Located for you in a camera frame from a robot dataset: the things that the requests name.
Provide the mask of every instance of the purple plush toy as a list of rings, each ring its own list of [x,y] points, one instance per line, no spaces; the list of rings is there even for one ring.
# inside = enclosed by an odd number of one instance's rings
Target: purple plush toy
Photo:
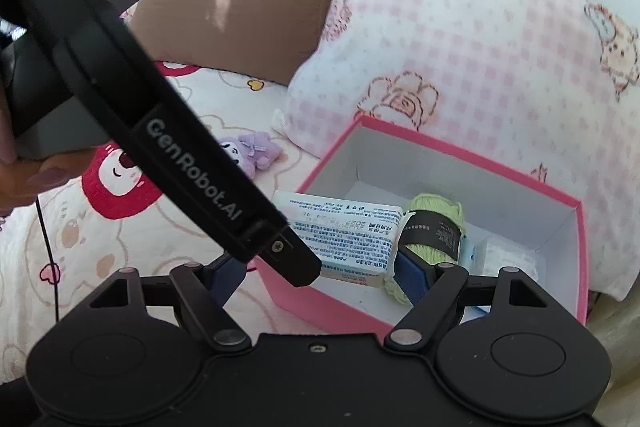
[[[273,143],[269,133],[254,132],[243,134],[238,138],[225,137],[218,140],[222,149],[251,179],[255,177],[255,169],[268,169],[282,154],[282,147]]]

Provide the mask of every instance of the checkered pattern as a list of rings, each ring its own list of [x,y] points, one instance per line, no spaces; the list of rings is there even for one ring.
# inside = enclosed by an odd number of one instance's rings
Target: checkered pattern
[[[586,203],[590,287],[623,298],[640,270],[640,89],[616,101],[587,1],[347,3],[290,84],[287,136],[321,156],[364,112],[546,180]]]

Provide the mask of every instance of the bed sheet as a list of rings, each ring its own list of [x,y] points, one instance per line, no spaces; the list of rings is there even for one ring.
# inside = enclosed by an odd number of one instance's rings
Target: bed sheet
[[[295,190],[315,166],[316,158],[271,129],[286,87],[195,66],[158,68],[214,136],[263,130],[283,147],[276,163],[254,180],[268,197],[278,188]],[[82,178],[43,194],[41,203],[53,266],[34,206],[17,209],[0,232],[0,382],[23,374],[28,351],[53,326],[54,278],[63,315],[123,266],[162,275],[189,261],[210,263],[222,253],[114,143],[98,150]],[[263,331],[322,332],[276,307],[255,271],[226,309],[254,341]],[[150,313],[173,318],[166,309]]]

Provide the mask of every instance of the pack of wipes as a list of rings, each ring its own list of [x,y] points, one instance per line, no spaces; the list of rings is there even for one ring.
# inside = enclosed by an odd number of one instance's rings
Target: pack of wipes
[[[321,276],[379,288],[398,249],[402,208],[277,190],[273,204],[321,259]]]

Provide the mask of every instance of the black robotic device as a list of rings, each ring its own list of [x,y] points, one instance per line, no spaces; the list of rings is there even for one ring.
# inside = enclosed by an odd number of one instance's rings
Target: black robotic device
[[[165,277],[114,273],[28,356],[38,427],[597,425],[598,341],[523,272],[470,277],[401,248],[414,308],[373,335],[262,335],[222,305],[260,255],[290,283],[320,262],[158,73],[119,14],[137,0],[0,0],[28,29],[2,51],[24,158],[109,137],[228,253]],[[460,325],[466,306],[491,305]],[[151,318],[171,306],[180,327]]]

